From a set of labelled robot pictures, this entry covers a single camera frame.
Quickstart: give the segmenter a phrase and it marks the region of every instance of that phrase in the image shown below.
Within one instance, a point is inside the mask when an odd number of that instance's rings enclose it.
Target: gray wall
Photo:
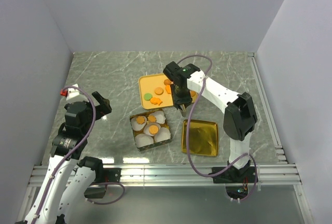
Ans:
[[[43,0],[0,0],[0,222],[44,154],[71,52]]]
[[[257,51],[283,0],[45,0],[73,51]]]
[[[331,223],[331,0],[285,0],[258,49],[258,67],[287,157],[316,223]]]

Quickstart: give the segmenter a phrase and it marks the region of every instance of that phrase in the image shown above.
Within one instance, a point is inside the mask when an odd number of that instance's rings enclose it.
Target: gold tray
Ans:
[[[183,121],[181,150],[187,153],[186,131],[188,120]],[[190,154],[215,157],[218,155],[218,125],[215,122],[194,120],[189,130]]]
[[[167,77],[164,74],[155,74],[155,75],[145,75],[139,78],[139,88],[140,88],[140,96],[141,96],[141,104],[142,107],[146,110],[162,108],[173,106],[172,95],[166,92],[164,80]],[[155,88],[161,87],[164,92],[162,95],[155,94]],[[150,101],[146,101],[144,99],[144,95],[146,93],[152,94],[152,97],[157,97],[162,100],[160,105],[154,105]],[[192,97],[192,102],[194,103],[197,98],[197,94]]]

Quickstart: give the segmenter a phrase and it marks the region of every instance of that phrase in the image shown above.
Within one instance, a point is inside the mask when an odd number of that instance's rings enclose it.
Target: purple cable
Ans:
[[[73,88],[73,89],[76,89],[76,90],[78,90],[78,91],[80,91],[82,94],[84,94],[84,96],[86,96],[87,98],[88,98],[88,100],[89,100],[89,102],[90,102],[90,104],[91,104],[91,106],[92,106],[92,111],[93,111],[93,117],[92,117],[92,122],[91,122],[91,126],[90,126],[90,128],[89,128],[89,130],[88,130],[88,132],[87,132],[87,134],[82,138],[82,140],[74,147],[74,149],[72,149],[70,152],[68,152],[68,154],[67,155],[65,155],[64,157],[63,157],[63,159],[61,159],[61,161],[58,163],[58,165],[54,168],[54,170],[53,170],[53,172],[52,172],[52,176],[54,176],[54,178],[55,178],[55,176],[56,176],[56,174],[57,174],[57,172],[58,172],[58,170],[59,170],[59,168],[60,168],[60,166],[63,164],[63,162],[67,159],[67,158],[69,158],[74,152],[75,152],[75,150],[77,150],[83,143],[84,143],[84,141],[88,138],[88,136],[90,135],[90,133],[91,133],[91,131],[92,131],[92,128],[93,128],[93,126],[94,126],[94,123],[95,123],[95,117],[96,117],[96,114],[95,114],[95,106],[94,106],[94,103],[93,103],[93,100],[92,100],[92,98],[85,92],[85,91],[83,91],[81,88],[78,88],[78,87],[75,87],[75,86],[65,86],[62,90],[65,90],[65,89],[68,89],[68,88]],[[50,187],[51,187],[51,183],[52,183],[52,180],[54,180],[54,179],[48,179],[48,182],[47,182],[47,184],[46,184],[46,187],[45,187],[45,190],[44,190],[44,193],[43,193],[43,195],[41,196],[41,200],[40,200],[40,204],[39,204],[39,206],[38,206],[38,208],[37,208],[37,211],[36,211],[36,216],[37,216],[37,218],[38,218],[38,216],[40,215],[40,211],[42,211],[42,207],[43,207],[43,204],[45,203],[45,199],[46,199],[46,196],[47,196],[47,193],[48,193],[48,191],[49,191],[49,189],[50,189]],[[36,223],[36,221],[37,221],[37,218],[34,218],[33,220],[32,220],[32,222],[31,222],[31,224],[35,224]]]
[[[209,60],[210,62],[210,65],[209,67],[207,68],[207,70],[204,72],[205,75],[208,74],[209,70],[211,69],[212,67],[212,60],[210,57],[207,57],[205,55],[201,55],[201,54],[192,54],[192,55],[188,55],[186,57],[183,57],[181,60],[179,60],[177,63],[179,64],[181,61],[187,59],[187,58],[191,58],[191,57],[203,57],[203,58],[206,58]],[[222,174],[223,172],[227,171],[229,168],[231,168],[237,161],[239,161],[241,158],[245,157],[245,156],[250,156],[251,159],[253,160],[254,162],[254,167],[255,167],[255,181],[254,181],[254,185],[253,185],[253,188],[251,189],[251,191],[248,193],[248,195],[246,197],[244,197],[243,199],[241,199],[240,201],[243,201],[245,199],[247,199],[249,196],[251,196],[251,194],[253,193],[254,189],[256,188],[256,183],[257,183],[257,179],[258,179],[258,176],[257,176],[257,164],[256,164],[256,161],[254,159],[254,157],[251,155],[251,154],[248,154],[248,153],[245,153],[245,154],[242,154],[240,155],[238,158],[236,158],[233,162],[231,162],[227,167],[225,167],[223,170],[215,173],[215,174],[202,174],[201,172],[198,171],[198,169],[195,167],[195,165],[193,164],[192,162],[192,159],[190,157],[190,146],[189,146],[189,130],[190,130],[190,122],[191,122],[191,117],[192,117],[192,113],[193,113],[193,110],[194,108],[196,107],[201,95],[203,94],[203,91],[205,89],[205,86],[206,86],[206,77],[203,78],[203,86],[202,86],[202,89],[201,91],[199,92],[198,96],[197,96],[197,99],[196,101],[194,102],[190,112],[189,112],[189,116],[188,116],[188,123],[187,123],[187,131],[186,131],[186,147],[187,147],[187,156],[188,156],[188,160],[189,160],[189,163],[192,167],[192,169],[200,176],[203,176],[203,177],[215,177],[215,176],[218,176],[220,174]]]
[[[99,184],[93,184],[93,185],[119,185],[123,189],[122,194],[117,199],[110,201],[110,202],[95,202],[91,199],[87,199],[88,202],[91,202],[96,205],[109,205],[109,204],[115,203],[123,197],[123,195],[125,194],[125,191],[126,191],[124,185],[122,185],[120,183],[106,182],[106,183],[99,183]]]

